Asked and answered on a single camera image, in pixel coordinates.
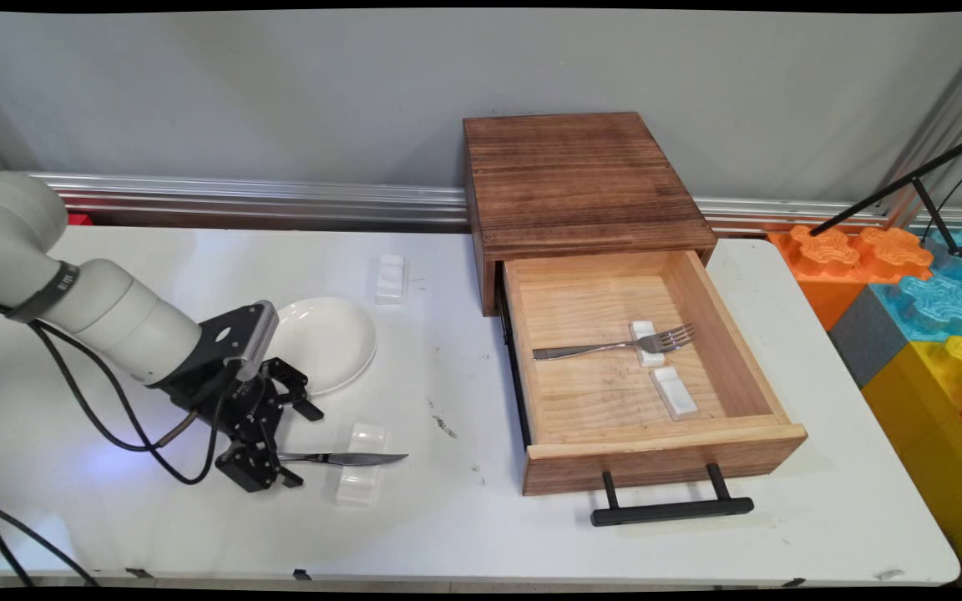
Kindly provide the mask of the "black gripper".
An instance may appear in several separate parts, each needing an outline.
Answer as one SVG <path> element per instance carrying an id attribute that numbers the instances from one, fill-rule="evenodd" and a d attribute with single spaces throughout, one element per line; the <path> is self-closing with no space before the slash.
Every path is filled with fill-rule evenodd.
<path id="1" fill-rule="evenodd" d="M 184 420 L 158 442 L 171 442 L 195 422 L 229 435 L 233 442 L 216 458 L 216 468 L 248 493 L 304 486 L 304 479 L 286 467 L 274 447 L 266 444 L 275 432 L 281 409 L 293 408 L 309 422 L 324 411 L 310 400 L 309 380 L 281 358 L 263 361 L 256 374 L 245 374 L 243 361 L 192 362 L 154 384 L 186 413 Z"/>

